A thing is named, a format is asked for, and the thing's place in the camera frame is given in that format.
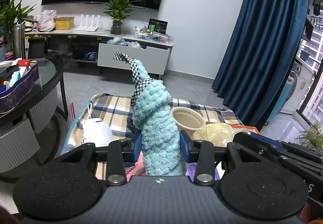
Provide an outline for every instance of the beige bowl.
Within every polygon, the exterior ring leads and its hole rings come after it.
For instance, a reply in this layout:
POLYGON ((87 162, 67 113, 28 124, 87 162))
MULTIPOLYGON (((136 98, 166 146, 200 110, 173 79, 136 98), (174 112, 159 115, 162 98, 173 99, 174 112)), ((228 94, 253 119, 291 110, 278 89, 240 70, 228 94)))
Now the beige bowl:
POLYGON ((185 130, 192 137, 194 132, 205 126, 205 119, 188 107, 177 106, 172 108, 171 115, 175 120, 178 130, 185 130))

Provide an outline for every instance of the tv stand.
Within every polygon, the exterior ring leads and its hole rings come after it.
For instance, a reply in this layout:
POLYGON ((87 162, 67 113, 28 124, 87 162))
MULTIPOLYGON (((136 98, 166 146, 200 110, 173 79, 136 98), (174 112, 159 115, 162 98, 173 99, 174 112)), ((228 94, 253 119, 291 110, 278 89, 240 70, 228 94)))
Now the tv stand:
POLYGON ((108 40, 113 39, 116 35, 110 34, 106 30, 97 30, 95 32, 90 31, 77 31, 75 28, 70 30, 54 30, 51 32, 29 32, 25 36, 34 37, 35 35, 46 36, 49 44, 49 49, 51 45, 57 44, 67 44, 72 45, 72 43, 87 43, 88 45, 93 45, 98 47, 98 60, 89 61, 82 59, 75 59, 72 57, 63 56, 64 59, 77 62, 94 63, 101 67, 101 73, 104 67, 110 68, 121 68, 130 69, 128 64, 124 62, 117 61, 113 59, 115 52, 122 52, 128 54, 130 57, 139 59, 145 66, 148 73, 158 75, 161 79, 165 70, 167 69, 169 58, 172 53, 172 48, 174 44, 161 43, 150 40, 143 40, 140 38, 135 38, 133 35, 122 34, 126 41, 133 42, 137 41, 142 48, 133 48, 128 46, 118 46, 107 44, 108 40))

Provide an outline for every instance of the plaid blanket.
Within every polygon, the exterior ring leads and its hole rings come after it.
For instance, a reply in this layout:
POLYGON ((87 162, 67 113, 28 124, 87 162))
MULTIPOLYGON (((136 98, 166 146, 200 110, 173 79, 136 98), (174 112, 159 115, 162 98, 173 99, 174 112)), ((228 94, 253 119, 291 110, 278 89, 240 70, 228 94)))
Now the plaid blanket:
MULTIPOLYGON (((92 103, 91 118, 100 118, 109 124, 112 130, 114 140, 129 139, 133 133, 127 125, 127 118, 132 116, 130 108, 130 97, 117 97, 106 93, 94 95, 89 101, 92 103)), ((83 138, 83 122, 88 119, 88 110, 86 103, 73 122, 63 147, 62 154, 80 146, 83 138)), ((184 106, 191 108, 200 113, 208 122, 227 123, 234 125, 242 125, 242 122, 235 116, 232 110, 228 108, 216 108, 196 104, 191 101, 172 98, 170 107, 184 106)), ((98 163, 96 177, 104 179, 105 164, 98 163)))

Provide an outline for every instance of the yellow box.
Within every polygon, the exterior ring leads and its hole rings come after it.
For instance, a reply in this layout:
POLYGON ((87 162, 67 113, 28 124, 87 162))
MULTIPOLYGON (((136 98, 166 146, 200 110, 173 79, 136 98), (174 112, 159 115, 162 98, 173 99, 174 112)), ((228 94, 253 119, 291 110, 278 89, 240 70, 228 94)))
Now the yellow box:
POLYGON ((68 30, 74 27, 74 17, 59 17, 56 18, 57 30, 68 30))

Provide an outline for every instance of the blue gripper pad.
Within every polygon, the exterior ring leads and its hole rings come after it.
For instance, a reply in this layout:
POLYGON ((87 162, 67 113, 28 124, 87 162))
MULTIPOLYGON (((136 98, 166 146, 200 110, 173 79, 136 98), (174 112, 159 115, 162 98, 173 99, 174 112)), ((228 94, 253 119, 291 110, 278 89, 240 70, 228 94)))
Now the blue gripper pad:
POLYGON ((181 152, 185 162, 188 162, 188 158, 189 158, 188 143, 186 142, 186 140, 181 132, 180 132, 180 152, 181 152))
POLYGON ((281 143, 279 143, 277 141, 274 141, 274 140, 271 140, 271 139, 269 139, 269 138, 267 138, 265 136, 259 135, 259 134, 255 133, 255 132, 251 132, 251 136, 254 137, 254 138, 256 138, 256 139, 258 139, 258 140, 264 141, 264 142, 266 142, 266 143, 268 143, 270 145, 275 145, 280 150, 283 150, 284 149, 283 148, 283 145, 281 143))
POLYGON ((133 153, 132 153, 133 161, 138 161, 140 151, 141 151, 141 137, 142 137, 142 134, 140 133, 133 144, 134 145, 133 146, 133 153))

